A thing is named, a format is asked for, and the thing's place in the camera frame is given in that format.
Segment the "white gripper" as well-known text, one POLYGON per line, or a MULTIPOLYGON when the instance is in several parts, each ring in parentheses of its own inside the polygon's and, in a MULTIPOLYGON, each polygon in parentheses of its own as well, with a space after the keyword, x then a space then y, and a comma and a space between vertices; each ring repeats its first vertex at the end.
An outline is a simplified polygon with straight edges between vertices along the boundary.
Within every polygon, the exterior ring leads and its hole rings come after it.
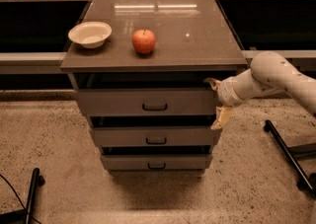
POLYGON ((230 107, 238 107, 244 101, 234 90, 233 77, 221 82, 214 78, 205 78, 203 82, 208 84, 213 91, 217 91, 218 100, 225 106, 216 108, 216 119, 211 126, 212 130, 222 129, 233 115, 233 109, 230 107))

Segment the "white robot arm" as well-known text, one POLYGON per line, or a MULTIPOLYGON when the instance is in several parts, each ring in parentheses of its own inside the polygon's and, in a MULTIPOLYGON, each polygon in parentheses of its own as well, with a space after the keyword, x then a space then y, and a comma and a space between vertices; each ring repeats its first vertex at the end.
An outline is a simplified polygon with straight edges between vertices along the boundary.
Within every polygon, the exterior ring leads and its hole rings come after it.
POLYGON ((316 114, 316 80, 299 72, 287 59, 274 51, 257 54, 250 67, 224 80, 206 78, 217 94, 221 107, 216 108, 212 130, 222 129, 233 109, 253 98, 285 92, 312 116, 316 114))

